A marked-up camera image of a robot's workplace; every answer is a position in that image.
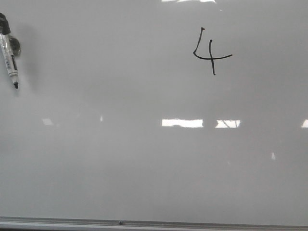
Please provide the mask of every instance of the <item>white board surface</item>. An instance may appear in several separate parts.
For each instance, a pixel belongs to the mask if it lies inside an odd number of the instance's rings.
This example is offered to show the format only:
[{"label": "white board surface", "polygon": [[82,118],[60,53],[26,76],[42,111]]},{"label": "white board surface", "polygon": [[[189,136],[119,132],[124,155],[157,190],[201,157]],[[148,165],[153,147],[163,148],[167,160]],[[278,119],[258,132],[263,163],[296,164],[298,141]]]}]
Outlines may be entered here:
[{"label": "white board surface", "polygon": [[307,1],[0,6],[0,216],[308,225]]}]

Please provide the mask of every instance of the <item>dry erase marker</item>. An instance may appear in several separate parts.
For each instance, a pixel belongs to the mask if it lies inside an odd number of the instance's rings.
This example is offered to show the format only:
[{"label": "dry erase marker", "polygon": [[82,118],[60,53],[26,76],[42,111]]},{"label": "dry erase marker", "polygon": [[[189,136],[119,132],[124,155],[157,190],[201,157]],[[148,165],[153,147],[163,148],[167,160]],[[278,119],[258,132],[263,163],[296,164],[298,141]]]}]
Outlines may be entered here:
[{"label": "dry erase marker", "polygon": [[15,57],[13,54],[13,50],[10,45],[10,34],[11,30],[9,27],[9,23],[6,20],[6,17],[0,13],[0,45],[6,65],[6,69],[8,71],[9,76],[11,77],[15,88],[18,88],[18,70],[16,67]]}]

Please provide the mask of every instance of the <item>handwritten number 4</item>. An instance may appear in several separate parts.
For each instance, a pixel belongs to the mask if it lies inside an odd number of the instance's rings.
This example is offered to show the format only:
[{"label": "handwritten number 4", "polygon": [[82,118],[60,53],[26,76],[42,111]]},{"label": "handwritten number 4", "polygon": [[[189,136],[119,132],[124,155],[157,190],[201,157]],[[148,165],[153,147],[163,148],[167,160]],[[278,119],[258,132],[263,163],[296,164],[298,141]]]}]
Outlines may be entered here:
[{"label": "handwritten number 4", "polygon": [[223,56],[223,57],[213,58],[213,56],[212,56],[212,51],[211,51],[211,45],[212,45],[212,41],[213,41],[213,40],[210,40],[210,43],[208,44],[208,52],[210,53],[211,58],[203,58],[203,57],[197,55],[196,52],[197,52],[197,49],[198,49],[198,47],[199,47],[199,44],[200,44],[200,41],[201,41],[201,37],[202,37],[202,32],[203,32],[203,31],[204,31],[204,28],[202,27],[202,28],[201,28],[201,32],[200,32],[200,36],[199,36],[199,41],[198,41],[197,47],[196,47],[196,49],[194,50],[193,54],[194,54],[197,58],[199,58],[199,59],[211,60],[211,62],[212,62],[212,69],[213,69],[213,75],[216,75],[216,74],[215,74],[215,67],[214,67],[214,60],[215,60],[215,59],[225,59],[225,58],[228,58],[228,57],[232,56],[232,54],[229,54],[229,55]]}]

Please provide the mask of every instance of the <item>black marker writing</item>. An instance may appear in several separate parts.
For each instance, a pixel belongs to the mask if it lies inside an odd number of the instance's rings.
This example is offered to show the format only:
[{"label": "black marker writing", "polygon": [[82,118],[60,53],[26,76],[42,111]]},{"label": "black marker writing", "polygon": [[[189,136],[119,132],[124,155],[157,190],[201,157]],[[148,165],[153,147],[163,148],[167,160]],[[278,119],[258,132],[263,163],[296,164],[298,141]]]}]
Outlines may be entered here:
[{"label": "black marker writing", "polygon": [[199,58],[199,59],[211,60],[211,62],[212,62],[212,69],[213,69],[213,75],[216,75],[216,74],[215,74],[215,67],[214,67],[214,60],[215,60],[215,59],[224,59],[224,58],[228,58],[228,57],[232,56],[232,54],[229,54],[229,55],[223,56],[223,57],[213,58],[212,51],[211,51],[211,45],[212,45],[212,41],[213,41],[213,40],[210,40],[210,43],[208,44],[208,52],[210,53],[211,58],[203,58],[203,57],[200,57],[199,55],[197,55],[196,52],[197,52],[197,49],[198,49],[198,47],[199,47],[199,44],[200,44],[200,41],[201,41],[201,37],[202,37],[202,32],[203,32],[203,31],[204,31],[204,28],[202,27],[202,28],[201,28],[201,32],[200,32],[199,41],[198,41],[197,47],[196,47],[196,49],[194,50],[193,54],[194,54],[197,58]]}]

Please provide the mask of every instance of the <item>whiteboard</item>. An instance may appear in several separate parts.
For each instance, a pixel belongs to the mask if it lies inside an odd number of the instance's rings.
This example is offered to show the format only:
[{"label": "whiteboard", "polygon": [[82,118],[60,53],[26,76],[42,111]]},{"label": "whiteboard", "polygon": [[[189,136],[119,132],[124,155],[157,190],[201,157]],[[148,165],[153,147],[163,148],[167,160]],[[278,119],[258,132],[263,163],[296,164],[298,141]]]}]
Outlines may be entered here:
[{"label": "whiteboard", "polygon": [[308,225],[306,1],[0,6],[0,216]]}]

